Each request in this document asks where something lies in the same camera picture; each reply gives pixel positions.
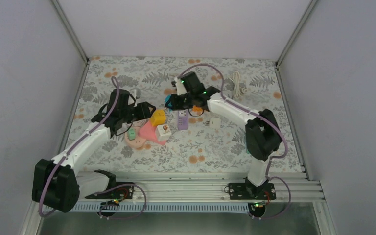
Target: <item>pink toy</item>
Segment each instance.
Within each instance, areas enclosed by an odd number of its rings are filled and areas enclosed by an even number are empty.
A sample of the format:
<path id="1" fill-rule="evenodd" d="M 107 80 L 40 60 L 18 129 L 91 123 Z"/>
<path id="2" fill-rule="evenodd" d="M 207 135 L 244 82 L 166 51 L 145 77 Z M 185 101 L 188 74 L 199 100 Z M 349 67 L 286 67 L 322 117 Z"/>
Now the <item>pink toy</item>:
<path id="1" fill-rule="evenodd" d="M 132 148 L 140 148 L 142 147 L 145 142 L 146 142 L 146 139 L 140 137 L 138 135 L 138 132 L 141 131 L 141 128 L 140 127 L 137 127 L 137 126 L 134 126 L 133 129 L 135 130 L 136 132 L 136 138 L 134 140 L 129 140 L 129 136 L 127 135 L 127 132 L 124 134 L 124 140 L 126 141 L 126 144 Z"/>
<path id="2" fill-rule="evenodd" d="M 148 121 L 140 130 L 139 130 L 139 137 L 146 139 L 148 141 L 152 141 L 161 145 L 166 144 L 166 141 L 158 141 L 155 136 L 156 126 L 152 126 L 150 121 Z"/>

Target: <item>white panel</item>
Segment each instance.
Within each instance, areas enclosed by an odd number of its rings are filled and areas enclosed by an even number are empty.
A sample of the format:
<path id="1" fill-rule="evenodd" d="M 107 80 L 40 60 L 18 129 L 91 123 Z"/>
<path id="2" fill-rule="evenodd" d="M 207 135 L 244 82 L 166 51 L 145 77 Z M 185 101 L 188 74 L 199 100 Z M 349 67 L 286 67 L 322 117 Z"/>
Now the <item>white panel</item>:
<path id="1" fill-rule="evenodd" d="M 281 72 L 338 234 L 376 234 L 376 1 L 319 1 Z"/>
<path id="2" fill-rule="evenodd" d="M 277 60 L 310 0 L 59 0 L 88 55 Z"/>
<path id="3" fill-rule="evenodd" d="M 0 234 L 18 234 L 35 164 L 57 151 L 84 63 L 50 1 L 0 0 Z"/>

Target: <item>table surface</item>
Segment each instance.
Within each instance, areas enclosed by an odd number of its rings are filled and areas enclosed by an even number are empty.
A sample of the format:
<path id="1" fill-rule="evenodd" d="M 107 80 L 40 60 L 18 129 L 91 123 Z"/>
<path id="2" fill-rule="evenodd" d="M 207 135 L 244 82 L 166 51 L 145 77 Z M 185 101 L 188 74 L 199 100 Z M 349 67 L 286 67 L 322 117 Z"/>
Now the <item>table surface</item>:
<path id="1" fill-rule="evenodd" d="M 124 137 L 113 137 L 103 144 L 84 164 L 84 171 L 104 169 L 125 172 L 183 172 L 225 173 L 248 172 L 252 156 L 245 149 L 245 132 L 220 115 L 205 112 L 190 117 L 188 130 L 178 131 L 177 111 L 165 108 L 164 100 L 174 91 L 171 80 L 191 65 L 208 63 L 216 66 L 224 75 L 225 94 L 232 96 L 234 88 L 229 77 L 235 71 L 241 74 L 241 87 L 247 94 L 237 100 L 252 109 L 270 109 L 285 135 L 289 152 L 284 159 L 274 160 L 271 172 L 301 172 L 295 143 L 290 131 L 282 95 L 277 82 L 274 65 L 270 60 L 259 59 L 207 59 L 175 57 L 118 57 L 96 56 L 90 63 L 68 144 L 77 139 L 88 127 L 91 118 L 109 100 L 114 89 L 110 78 L 116 76 L 120 87 L 141 90 L 140 102 L 148 101 L 157 109 L 164 109 L 172 136 L 165 145 L 147 141 L 140 149 L 130 148 Z M 221 78 L 207 67 L 193 69 L 204 85 L 220 88 Z M 210 117 L 222 120 L 221 129 L 206 126 Z M 135 122 L 142 126 L 145 121 Z M 278 154 L 282 154 L 281 144 Z"/>

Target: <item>white cable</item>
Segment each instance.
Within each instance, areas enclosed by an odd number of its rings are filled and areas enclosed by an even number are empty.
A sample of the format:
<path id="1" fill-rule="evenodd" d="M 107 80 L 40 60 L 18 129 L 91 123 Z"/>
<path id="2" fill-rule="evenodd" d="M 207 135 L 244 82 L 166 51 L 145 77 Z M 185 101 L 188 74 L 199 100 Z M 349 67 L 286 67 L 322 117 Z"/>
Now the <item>white cable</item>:
<path id="1" fill-rule="evenodd" d="M 240 73 L 238 71 L 235 71 L 233 75 L 230 77 L 230 80 L 234 83 L 234 89 L 233 89 L 233 97 L 236 99 L 239 99 L 244 96 L 247 92 L 247 88 L 241 88 L 240 87 Z"/>

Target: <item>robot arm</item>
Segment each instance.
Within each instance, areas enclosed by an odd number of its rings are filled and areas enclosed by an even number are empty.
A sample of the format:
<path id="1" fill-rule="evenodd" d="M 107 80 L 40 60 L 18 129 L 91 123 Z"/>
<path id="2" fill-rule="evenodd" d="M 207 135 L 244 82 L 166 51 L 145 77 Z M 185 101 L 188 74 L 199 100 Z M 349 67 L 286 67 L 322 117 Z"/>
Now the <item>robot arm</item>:
<path id="1" fill-rule="evenodd" d="M 245 130 L 246 147 L 253 156 L 246 184 L 249 185 L 251 192 L 260 193 L 259 186 L 267 182 L 265 171 L 269 156 L 278 150 L 282 140 L 272 127 L 251 113 L 259 114 L 278 128 L 273 113 L 268 109 L 259 112 L 230 98 L 223 98 L 219 89 L 205 88 L 194 72 L 176 77 L 172 85 L 177 88 L 177 93 L 171 95 L 165 104 L 166 107 L 172 110 L 184 110 L 195 105 L 220 114 Z"/>
<path id="2" fill-rule="evenodd" d="M 39 202 L 44 191 L 44 185 L 55 166 L 61 162 L 48 186 L 44 197 L 44 204 L 62 212 L 70 211 L 78 199 L 92 193 L 104 191 L 116 185 L 115 175 L 97 170 L 86 176 L 78 176 L 85 161 L 101 145 L 112 138 L 124 123 L 131 123 L 152 116 L 156 110 L 148 102 L 136 103 L 136 93 L 130 94 L 127 90 L 120 89 L 118 101 L 112 107 L 117 95 L 113 90 L 107 110 L 113 108 L 111 114 L 102 125 L 90 133 L 105 118 L 106 113 L 99 111 L 78 140 L 67 147 L 63 152 L 53 157 L 50 161 L 41 159 L 35 165 L 34 181 L 32 187 L 32 200 Z"/>

